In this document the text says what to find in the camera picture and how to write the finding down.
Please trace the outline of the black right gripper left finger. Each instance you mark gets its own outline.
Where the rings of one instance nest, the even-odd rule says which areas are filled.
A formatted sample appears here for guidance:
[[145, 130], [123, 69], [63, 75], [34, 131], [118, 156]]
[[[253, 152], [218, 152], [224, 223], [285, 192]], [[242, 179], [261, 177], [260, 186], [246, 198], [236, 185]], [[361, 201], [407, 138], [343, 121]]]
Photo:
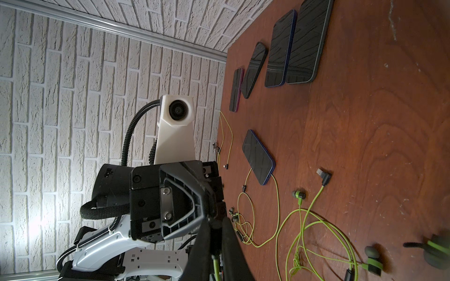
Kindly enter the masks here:
[[189, 255], [180, 281], [208, 281], [211, 264], [211, 228], [207, 219], [202, 221], [196, 242]]

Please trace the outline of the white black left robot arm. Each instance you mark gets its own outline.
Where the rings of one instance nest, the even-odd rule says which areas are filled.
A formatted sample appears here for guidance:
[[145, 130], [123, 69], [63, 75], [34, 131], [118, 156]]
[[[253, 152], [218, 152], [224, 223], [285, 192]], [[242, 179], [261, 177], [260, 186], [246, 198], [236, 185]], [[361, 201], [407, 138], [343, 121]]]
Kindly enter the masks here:
[[[149, 164], [131, 167], [131, 138], [154, 108], [161, 112]], [[113, 222], [79, 230], [74, 245], [57, 260], [60, 280], [169, 276], [207, 281], [220, 273], [223, 185], [218, 164], [196, 158], [194, 121], [189, 97], [165, 95], [136, 113], [125, 133], [121, 163], [102, 166], [91, 200], [80, 208], [84, 219]]]

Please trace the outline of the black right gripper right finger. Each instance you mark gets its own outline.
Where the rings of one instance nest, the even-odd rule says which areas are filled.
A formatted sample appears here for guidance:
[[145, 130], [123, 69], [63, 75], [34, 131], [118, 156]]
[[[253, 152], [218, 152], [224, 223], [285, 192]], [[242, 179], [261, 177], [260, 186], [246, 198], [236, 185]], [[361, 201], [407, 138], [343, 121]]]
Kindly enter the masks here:
[[255, 281], [228, 218], [222, 221], [221, 254], [225, 281]]

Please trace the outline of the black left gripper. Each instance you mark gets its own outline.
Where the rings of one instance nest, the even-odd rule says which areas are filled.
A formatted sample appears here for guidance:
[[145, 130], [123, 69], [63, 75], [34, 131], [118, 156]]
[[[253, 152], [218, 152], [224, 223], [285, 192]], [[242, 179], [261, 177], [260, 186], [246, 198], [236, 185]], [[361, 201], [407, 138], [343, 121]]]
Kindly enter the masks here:
[[136, 167], [130, 174], [133, 240], [159, 242], [196, 233], [204, 220], [213, 227], [225, 217], [217, 162]]

